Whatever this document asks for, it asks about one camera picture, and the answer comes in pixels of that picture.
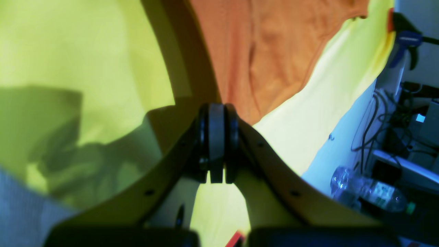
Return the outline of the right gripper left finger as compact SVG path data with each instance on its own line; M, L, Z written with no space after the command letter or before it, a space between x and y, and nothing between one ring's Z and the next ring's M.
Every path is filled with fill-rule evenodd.
M188 130L144 177L115 197L52 228L46 247L199 247L189 229L196 192L206 182L203 104Z

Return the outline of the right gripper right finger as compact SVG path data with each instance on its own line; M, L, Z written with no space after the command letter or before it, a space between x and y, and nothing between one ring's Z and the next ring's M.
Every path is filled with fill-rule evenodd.
M391 230L296 175L262 135L224 105L225 179L247 206L245 247L398 247Z

